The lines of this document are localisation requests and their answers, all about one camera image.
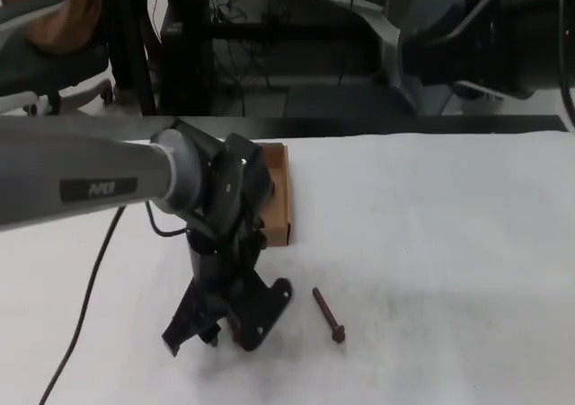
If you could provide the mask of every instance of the black metal frame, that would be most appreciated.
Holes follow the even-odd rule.
[[[144,49],[144,41],[142,40],[139,23],[134,14],[131,0],[115,1],[125,35],[126,46],[130,51],[128,59],[130,60],[132,79],[134,80],[134,88],[140,109],[144,116],[154,116],[157,113],[155,98],[147,68],[146,51]]]
[[[152,92],[149,73],[146,63],[142,34],[134,15],[130,0],[116,0],[119,8],[119,17],[124,27],[126,44],[131,51],[129,55],[130,67],[134,79],[135,89],[142,114],[154,116],[157,114],[155,97]],[[307,24],[273,24],[260,23],[198,23],[201,18],[188,17],[186,0],[168,0],[168,14],[175,15],[174,19],[181,23],[191,23],[194,38],[198,41],[221,40],[351,40],[364,41],[373,39],[373,32],[364,26],[325,26]],[[164,29],[170,29],[170,23],[164,21]]]

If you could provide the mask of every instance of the rusty bolt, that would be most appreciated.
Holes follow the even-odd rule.
[[[314,288],[314,290],[312,292],[314,293],[315,301],[317,302],[320,309],[322,310],[322,313],[323,313],[323,316],[325,317],[325,320],[328,322],[328,324],[332,328],[332,332],[333,332],[332,339],[335,342],[337,342],[338,344],[340,344],[341,342],[343,342],[345,340],[345,329],[343,328],[343,326],[340,326],[337,321],[335,321],[335,318],[333,317],[332,311],[330,311],[329,306],[327,305],[327,303],[323,299],[323,296],[322,296],[322,293],[320,293],[320,290],[318,290],[316,287],[316,288]]]

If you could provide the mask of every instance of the brown cardboard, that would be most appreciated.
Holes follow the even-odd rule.
[[[263,158],[274,182],[274,193],[263,207],[262,231],[268,246],[287,246],[291,232],[291,177],[288,147],[281,143],[262,143]]]

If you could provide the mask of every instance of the office chair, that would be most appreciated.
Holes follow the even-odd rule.
[[[381,119],[382,116],[414,116],[416,105],[403,81],[401,67],[402,33],[384,15],[384,0],[327,0],[352,11],[367,22],[382,43],[382,58],[387,65],[387,86],[377,84],[308,85],[290,91],[286,117],[342,117]]]
[[[31,115],[57,115],[79,109],[98,96],[113,101],[110,80],[60,96],[59,92],[108,68],[105,43],[94,42],[65,56],[49,56],[25,37],[24,25],[54,13],[66,0],[17,0],[0,6],[0,113],[24,108]]]

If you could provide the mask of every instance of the table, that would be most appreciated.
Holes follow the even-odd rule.
[[[571,404],[575,143],[570,135],[287,141],[293,244],[262,253],[295,296],[262,347],[222,334],[177,358],[160,335],[185,238],[128,207],[50,404]],[[36,403],[75,326],[111,211],[0,233],[0,402]],[[181,221],[158,214],[163,229]],[[319,286],[347,340],[335,345]]]

